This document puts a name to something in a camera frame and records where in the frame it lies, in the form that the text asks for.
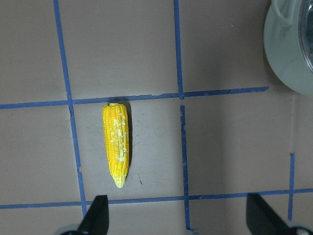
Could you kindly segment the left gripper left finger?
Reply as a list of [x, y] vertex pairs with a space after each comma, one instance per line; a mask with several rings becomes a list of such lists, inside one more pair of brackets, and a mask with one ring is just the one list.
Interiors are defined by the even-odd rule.
[[77, 231], [79, 235], [106, 235], [108, 229], [108, 197], [106, 195], [98, 195], [93, 200]]

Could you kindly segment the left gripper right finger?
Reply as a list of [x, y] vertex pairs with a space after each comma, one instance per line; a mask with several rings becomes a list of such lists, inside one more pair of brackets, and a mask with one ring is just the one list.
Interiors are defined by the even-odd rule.
[[257, 193], [247, 195], [246, 225], [252, 235], [293, 234], [293, 229]]

